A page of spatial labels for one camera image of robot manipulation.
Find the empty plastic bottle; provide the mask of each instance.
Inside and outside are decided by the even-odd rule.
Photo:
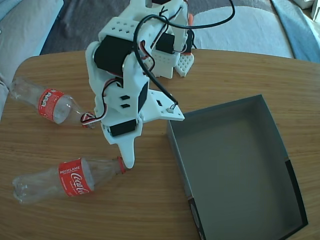
[[[41,116],[56,124],[94,127],[94,123],[82,125],[84,111],[71,96],[61,91],[45,88],[24,77],[18,77],[13,80],[9,92],[13,99],[32,106]]]
[[[125,172],[121,157],[113,160],[82,157],[45,171],[16,177],[12,182],[13,195],[21,204],[78,196],[95,191],[114,175]]]

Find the bottle cap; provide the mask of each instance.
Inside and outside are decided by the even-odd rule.
[[[121,156],[118,156],[117,160],[119,162],[121,173],[124,174],[126,172],[126,167],[124,165],[124,160],[123,160],[123,158]]]

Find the white plastic part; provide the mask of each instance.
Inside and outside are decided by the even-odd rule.
[[[123,162],[129,169],[132,168],[135,163],[134,141],[136,137],[141,135],[143,123],[156,119],[178,121],[185,119],[180,108],[178,106],[173,108],[174,103],[165,96],[164,93],[149,90],[150,79],[143,73],[134,52],[127,55],[123,62],[123,85],[119,87],[115,82],[110,84],[104,92],[105,96],[102,98],[105,83],[115,77],[109,72],[97,68],[94,62],[95,51],[106,36],[133,41],[134,32],[139,21],[148,15],[159,15],[163,8],[166,10],[162,13],[164,17],[169,19],[175,16],[171,18],[173,23],[181,25],[188,24],[188,6],[184,0],[171,0],[163,5],[153,4],[152,8],[146,7],[147,4],[151,5],[150,3],[150,0],[131,0],[129,6],[119,17],[112,18],[99,32],[99,41],[92,42],[85,52],[89,83],[96,95],[94,99],[95,114],[96,116],[103,114],[104,100],[107,104],[107,112],[101,120],[103,134],[110,144],[118,145]],[[155,45],[153,45],[153,49],[151,49],[153,42],[157,41],[156,37],[163,30],[163,27],[164,23],[158,19],[148,20],[140,28],[137,41],[138,43],[144,41],[145,50],[155,59],[153,73],[156,76],[171,79],[173,76],[173,68],[177,68],[177,66],[179,66],[179,60],[182,59],[179,52],[185,47],[188,35],[185,29],[169,28],[170,34],[175,35],[173,48],[177,52],[174,54],[161,52],[155,49]],[[153,64],[150,58],[148,58],[145,63],[149,68]],[[192,63],[189,64],[190,66],[188,68],[178,67],[182,69],[181,71],[184,71],[184,76],[187,74]],[[147,90],[146,101],[139,112],[139,98],[143,92],[142,90],[145,88]],[[135,130],[112,136],[112,126],[132,120],[135,120],[136,123]]]
[[[174,105],[174,102],[163,92],[149,90],[148,97],[141,110],[143,123],[157,119],[183,121],[185,116],[178,106],[175,106],[173,113],[167,111],[172,105]]]
[[[180,59],[174,68],[181,77],[185,77],[189,72],[191,66],[194,64],[194,61],[195,61],[195,57],[193,54],[191,55],[181,54]]]

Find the gray carpet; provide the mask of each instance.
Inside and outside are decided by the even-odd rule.
[[[228,0],[189,0],[193,15],[230,6]],[[274,13],[270,0],[234,0],[235,6],[247,6]],[[85,50],[98,39],[99,31],[129,4],[129,0],[64,0],[41,54]]]

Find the coca-cola logo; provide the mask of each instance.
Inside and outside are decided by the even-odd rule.
[[[83,178],[81,175],[79,175],[78,173],[71,173],[71,179],[78,194],[87,194],[90,192],[90,190],[84,188],[84,185],[82,183]]]

